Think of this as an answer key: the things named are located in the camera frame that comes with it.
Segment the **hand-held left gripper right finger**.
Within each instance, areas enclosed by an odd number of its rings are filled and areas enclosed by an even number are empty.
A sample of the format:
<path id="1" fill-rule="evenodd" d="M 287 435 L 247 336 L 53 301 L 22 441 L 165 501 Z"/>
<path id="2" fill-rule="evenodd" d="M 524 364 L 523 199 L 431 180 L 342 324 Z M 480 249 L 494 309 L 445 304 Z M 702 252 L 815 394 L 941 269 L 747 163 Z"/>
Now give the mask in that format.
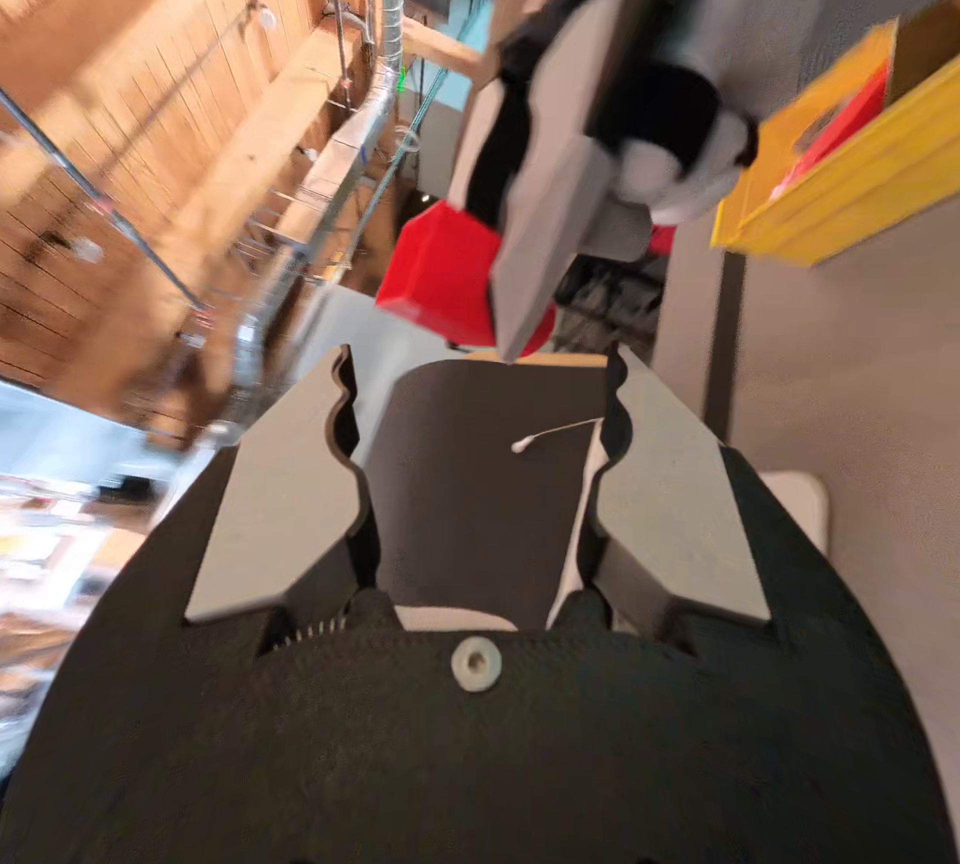
<path id="1" fill-rule="evenodd" d="M 606 361 L 606 463 L 583 530 L 598 545 L 586 579 L 641 636 L 685 613 L 753 628 L 772 618 L 712 431 L 642 361 Z"/>

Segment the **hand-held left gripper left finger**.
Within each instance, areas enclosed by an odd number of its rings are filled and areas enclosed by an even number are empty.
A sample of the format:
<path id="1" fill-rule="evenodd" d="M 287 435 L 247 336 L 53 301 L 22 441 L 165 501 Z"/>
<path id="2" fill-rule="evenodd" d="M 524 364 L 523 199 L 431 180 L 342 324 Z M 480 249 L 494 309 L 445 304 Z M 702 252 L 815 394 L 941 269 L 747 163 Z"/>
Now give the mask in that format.
<path id="1" fill-rule="evenodd" d="M 239 439 L 189 622 L 281 608 L 294 625 L 320 625 L 372 585 L 356 394 L 351 348 L 337 345 Z"/>

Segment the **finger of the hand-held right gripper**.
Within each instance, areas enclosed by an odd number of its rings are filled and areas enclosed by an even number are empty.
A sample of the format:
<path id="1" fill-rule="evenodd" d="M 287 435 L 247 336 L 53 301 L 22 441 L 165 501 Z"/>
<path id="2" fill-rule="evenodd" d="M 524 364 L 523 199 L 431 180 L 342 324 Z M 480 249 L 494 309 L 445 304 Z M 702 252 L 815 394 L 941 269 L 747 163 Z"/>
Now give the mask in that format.
<path id="1" fill-rule="evenodd" d="M 495 347 L 507 363 L 521 357 L 545 317 L 614 175 L 614 159 L 586 127 L 622 4 L 585 0 L 534 66 L 530 137 L 490 273 Z"/>
<path id="2" fill-rule="evenodd" d="M 464 114 L 460 150 L 454 160 L 446 202 L 467 213 L 500 213 L 511 182 L 510 153 L 498 131 L 507 92 L 495 78 L 475 96 Z"/>

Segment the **red toy brick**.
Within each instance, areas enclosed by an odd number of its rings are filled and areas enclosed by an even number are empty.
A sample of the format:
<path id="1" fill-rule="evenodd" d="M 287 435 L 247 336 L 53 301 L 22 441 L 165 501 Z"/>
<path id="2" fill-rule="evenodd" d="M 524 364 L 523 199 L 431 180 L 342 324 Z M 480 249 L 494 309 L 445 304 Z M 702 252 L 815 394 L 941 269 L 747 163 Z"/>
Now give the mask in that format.
<path id="1" fill-rule="evenodd" d="M 488 197 L 448 200 L 406 222 L 377 293 L 378 308 L 452 347 L 496 344 L 490 273 L 502 244 Z"/>

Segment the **yellow plastic bin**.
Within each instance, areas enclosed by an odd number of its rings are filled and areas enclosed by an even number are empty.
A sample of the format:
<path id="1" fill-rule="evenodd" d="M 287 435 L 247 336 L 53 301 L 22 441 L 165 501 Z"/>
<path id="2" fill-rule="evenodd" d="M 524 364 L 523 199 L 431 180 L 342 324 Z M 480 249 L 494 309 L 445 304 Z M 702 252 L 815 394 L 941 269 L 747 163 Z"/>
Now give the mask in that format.
<path id="1" fill-rule="evenodd" d="M 760 129 L 711 246 L 810 267 L 958 193 L 958 0 L 872 28 Z M 879 116 L 781 197 L 771 192 L 887 59 Z"/>

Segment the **person's right hand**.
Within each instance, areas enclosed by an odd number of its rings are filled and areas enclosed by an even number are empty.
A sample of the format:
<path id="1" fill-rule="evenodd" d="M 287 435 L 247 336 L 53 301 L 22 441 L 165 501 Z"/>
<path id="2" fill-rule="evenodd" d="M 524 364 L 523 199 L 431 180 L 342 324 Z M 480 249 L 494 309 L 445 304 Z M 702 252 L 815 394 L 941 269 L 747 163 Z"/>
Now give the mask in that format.
<path id="1" fill-rule="evenodd" d="M 625 205 L 647 210 L 657 226 L 679 226 L 714 210 L 729 196 L 758 149 L 756 121 L 723 107 L 688 169 L 675 152 L 658 143 L 627 140 L 615 195 Z"/>

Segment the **wooden ceiling beam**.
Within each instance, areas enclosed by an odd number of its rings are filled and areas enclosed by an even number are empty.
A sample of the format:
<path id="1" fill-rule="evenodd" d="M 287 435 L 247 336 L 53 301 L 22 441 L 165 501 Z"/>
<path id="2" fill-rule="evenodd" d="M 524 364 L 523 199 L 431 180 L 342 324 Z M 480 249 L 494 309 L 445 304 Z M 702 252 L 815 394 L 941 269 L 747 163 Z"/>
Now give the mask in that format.
<path id="1" fill-rule="evenodd" d="M 341 82 L 340 41 L 313 30 L 227 142 L 174 221 L 173 249 L 191 279 L 226 252 Z"/>

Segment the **pipe with red clamps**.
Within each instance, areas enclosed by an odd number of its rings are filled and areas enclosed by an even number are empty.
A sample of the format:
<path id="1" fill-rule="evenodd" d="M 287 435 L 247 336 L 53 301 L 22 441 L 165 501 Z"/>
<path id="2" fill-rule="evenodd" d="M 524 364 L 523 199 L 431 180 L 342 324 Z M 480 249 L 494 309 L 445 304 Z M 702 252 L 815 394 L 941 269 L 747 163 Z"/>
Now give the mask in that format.
<path id="1" fill-rule="evenodd" d="M 186 283 L 159 256 L 134 224 L 120 213 L 113 199 L 77 167 L 4 88 L 1 89 L 1 105 L 19 129 L 24 131 L 39 148 L 44 158 L 52 163 L 56 169 L 66 174 L 66 177 L 88 198 L 93 210 L 105 218 L 115 231 L 122 234 L 151 265 L 161 272 L 164 279 L 184 298 L 189 308 L 195 313 L 208 315 L 210 307 L 187 287 Z"/>

